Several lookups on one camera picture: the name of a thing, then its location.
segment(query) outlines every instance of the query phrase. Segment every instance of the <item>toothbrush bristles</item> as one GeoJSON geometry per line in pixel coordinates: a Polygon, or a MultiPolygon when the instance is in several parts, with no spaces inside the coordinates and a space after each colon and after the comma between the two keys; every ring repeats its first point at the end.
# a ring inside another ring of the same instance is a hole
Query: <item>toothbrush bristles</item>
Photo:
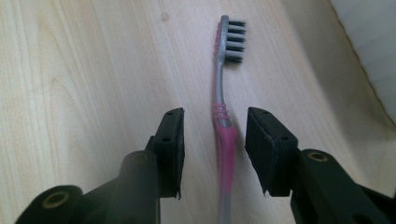
{"type": "Polygon", "coordinates": [[[242,63],[245,49],[245,25],[244,21],[229,20],[225,51],[226,63],[242,63]]]}

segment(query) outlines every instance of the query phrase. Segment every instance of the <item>pink toothbrush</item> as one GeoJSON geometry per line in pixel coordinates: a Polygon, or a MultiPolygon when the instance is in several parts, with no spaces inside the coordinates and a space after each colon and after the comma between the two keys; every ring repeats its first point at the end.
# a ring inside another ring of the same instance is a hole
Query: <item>pink toothbrush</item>
{"type": "Polygon", "coordinates": [[[231,21],[228,16],[222,16],[216,38],[216,103],[213,108],[213,118],[219,148],[219,223],[231,223],[231,189],[233,185],[233,152],[236,145],[236,129],[231,124],[226,104],[224,104],[222,73],[225,63],[242,62],[242,52],[245,42],[245,23],[231,21]]]}

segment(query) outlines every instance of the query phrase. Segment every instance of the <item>toothbrush handle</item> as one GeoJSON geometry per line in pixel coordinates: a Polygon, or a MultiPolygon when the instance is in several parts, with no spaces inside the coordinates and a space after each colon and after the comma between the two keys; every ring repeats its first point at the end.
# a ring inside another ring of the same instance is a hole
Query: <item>toothbrush handle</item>
{"type": "Polygon", "coordinates": [[[236,129],[233,125],[222,127],[216,121],[219,148],[220,191],[230,194],[233,185],[233,154],[236,145],[236,129]]]}

